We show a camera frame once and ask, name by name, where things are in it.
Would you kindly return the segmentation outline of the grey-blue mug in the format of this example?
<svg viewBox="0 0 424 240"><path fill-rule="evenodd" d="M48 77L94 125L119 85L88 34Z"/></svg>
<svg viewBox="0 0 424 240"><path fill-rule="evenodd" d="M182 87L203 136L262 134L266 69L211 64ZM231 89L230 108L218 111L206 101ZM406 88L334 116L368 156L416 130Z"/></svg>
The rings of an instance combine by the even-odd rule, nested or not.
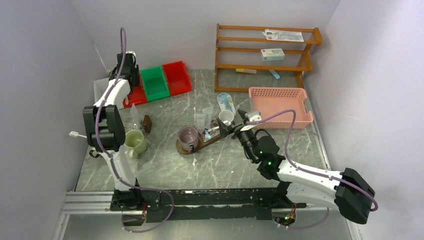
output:
<svg viewBox="0 0 424 240"><path fill-rule="evenodd" d="M222 110L218 115L219 120L226 126L231 126L234 121L234 114L230 110Z"/></svg>

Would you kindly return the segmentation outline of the white toothbrush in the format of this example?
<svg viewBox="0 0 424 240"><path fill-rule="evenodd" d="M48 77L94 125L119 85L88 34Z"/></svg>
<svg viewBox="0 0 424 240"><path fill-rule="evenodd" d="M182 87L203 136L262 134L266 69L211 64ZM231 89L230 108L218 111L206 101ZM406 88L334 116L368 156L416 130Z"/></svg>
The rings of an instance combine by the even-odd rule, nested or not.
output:
<svg viewBox="0 0 424 240"><path fill-rule="evenodd" d="M209 129L209 131L215 131L215 130L218 130L219 128L220 128L220 126L230 126L231 125L231 122L230 121L228 121L228 120L225 120L225 121L219 121L218 123L217 123L217 126L213 126L213 127L211 127L210 129Z"/></svg>

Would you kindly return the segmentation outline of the toothpaste tube red cap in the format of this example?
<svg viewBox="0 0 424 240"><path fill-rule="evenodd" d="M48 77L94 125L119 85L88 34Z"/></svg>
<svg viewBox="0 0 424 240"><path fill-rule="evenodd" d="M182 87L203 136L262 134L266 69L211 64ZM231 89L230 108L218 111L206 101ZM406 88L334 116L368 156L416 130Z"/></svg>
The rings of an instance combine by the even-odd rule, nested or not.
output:
<svg viewBox="0 0 424 240"><path fill-rule="evenodd" d="M204 131L206 127L207 115L203 113L195 113L194 114L195 126L198 130Z"/></svg>

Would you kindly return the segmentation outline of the purple mug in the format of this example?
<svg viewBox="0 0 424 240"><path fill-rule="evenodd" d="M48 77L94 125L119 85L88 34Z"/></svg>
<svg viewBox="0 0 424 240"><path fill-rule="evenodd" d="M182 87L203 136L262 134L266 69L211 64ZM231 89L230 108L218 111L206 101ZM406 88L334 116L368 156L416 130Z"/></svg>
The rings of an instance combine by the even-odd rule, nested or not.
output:
<svg viewBox="0 0 424 240"><path fill-rule="evenodd" d="M178 131L177 139L182 149L194 153L199 144L199 132L194 126L185 125Z"/></svg>

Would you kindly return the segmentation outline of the brown wooden block holder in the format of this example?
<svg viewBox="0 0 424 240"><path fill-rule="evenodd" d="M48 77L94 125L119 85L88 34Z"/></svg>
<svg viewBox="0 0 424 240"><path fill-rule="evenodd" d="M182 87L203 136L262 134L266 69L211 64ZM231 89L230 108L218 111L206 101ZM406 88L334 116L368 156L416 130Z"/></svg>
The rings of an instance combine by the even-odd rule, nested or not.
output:
<svg viewBox="0 0 424 240"><path fill-rule="evenodd" d="M149 115L130 115L125 119L124 127L127 132L129 130L139 130L150 134L153 128L153 122Z"/></svg>

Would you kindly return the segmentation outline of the pale green mug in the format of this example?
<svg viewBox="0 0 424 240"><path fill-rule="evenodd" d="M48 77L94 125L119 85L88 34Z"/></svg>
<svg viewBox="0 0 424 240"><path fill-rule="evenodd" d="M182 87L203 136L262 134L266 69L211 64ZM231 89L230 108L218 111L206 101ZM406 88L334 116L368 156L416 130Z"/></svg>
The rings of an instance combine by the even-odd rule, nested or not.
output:
<svg viewBox="0 0 424 240"><path fill-rule="evenodd" d="M147 149L147 140L140 130L130 130L125 135L124 145L129 149L129 157L137 158Z"/></svg>

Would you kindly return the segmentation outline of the cream toothbrush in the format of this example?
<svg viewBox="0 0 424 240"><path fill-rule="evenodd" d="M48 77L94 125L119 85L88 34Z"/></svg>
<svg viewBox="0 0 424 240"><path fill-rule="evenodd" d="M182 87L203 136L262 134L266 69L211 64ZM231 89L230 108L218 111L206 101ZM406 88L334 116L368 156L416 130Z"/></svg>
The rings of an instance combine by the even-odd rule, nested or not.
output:
<svg viewBox="0 0 424 240"><path fill-rule="evenodd" d="M78 133L76 131L71 131L69 133L69 136L74 137L74 138L76 138L76 137L81 137L81 138L85 138L85 139L87 138L86 135L80 134L80 133Z"/></svg>

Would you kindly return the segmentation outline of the white enamel mug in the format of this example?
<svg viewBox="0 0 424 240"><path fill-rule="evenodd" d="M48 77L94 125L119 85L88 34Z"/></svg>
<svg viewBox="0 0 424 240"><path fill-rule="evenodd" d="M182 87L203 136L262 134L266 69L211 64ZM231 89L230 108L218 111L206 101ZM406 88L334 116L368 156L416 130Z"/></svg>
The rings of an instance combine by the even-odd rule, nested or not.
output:
<svg viewBox="0 0 424 240"><path fill-rule="evenodd" d="M89 151L89 153L88 153L92 158L98 158L99 156L100 156L100 154L97 152L97 151L95 151L94 149L91 149L90 151Z"/></svg>

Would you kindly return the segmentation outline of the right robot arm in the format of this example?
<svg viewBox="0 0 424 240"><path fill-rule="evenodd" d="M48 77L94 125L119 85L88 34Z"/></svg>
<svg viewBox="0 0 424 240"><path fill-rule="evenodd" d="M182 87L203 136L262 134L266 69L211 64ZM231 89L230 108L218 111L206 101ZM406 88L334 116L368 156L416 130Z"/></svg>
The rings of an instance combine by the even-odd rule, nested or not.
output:
<svg viewBox="0 0 424 240"><path fill-rule="evenodd" d="M275 202L280 207L294 208L298 204L312 204L337 210L345 219L364 225L369 214L378 210L375 191L354 169L344 171L324 170L300 164L289 157L289 139L284 143L284 155L280 147L267 132L258 138L259 130L253 128L285 113L296 118L293 109L283 110L262 118L259 111L238 110L243 123L234 125L231 119L218 117L221 138L231 135L238 139L245 157L267 180L275 180L282 186L275 193Z"/></svg>

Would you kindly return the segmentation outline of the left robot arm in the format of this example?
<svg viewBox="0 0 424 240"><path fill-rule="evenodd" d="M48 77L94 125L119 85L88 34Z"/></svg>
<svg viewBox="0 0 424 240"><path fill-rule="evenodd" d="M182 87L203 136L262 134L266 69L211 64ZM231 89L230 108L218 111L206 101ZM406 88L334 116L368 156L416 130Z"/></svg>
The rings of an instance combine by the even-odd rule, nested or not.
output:
<svg viewBox="0 0 424 240"><path fill-rule="evenodd" d="M110 74L105 92L82 112L87 143L105 159L114 180L111 211L136 211L144 207L138 180L125 154L126 131L119 112L120 104L140 84L135 60L129 51L117 54L118 64Z"/></svg>

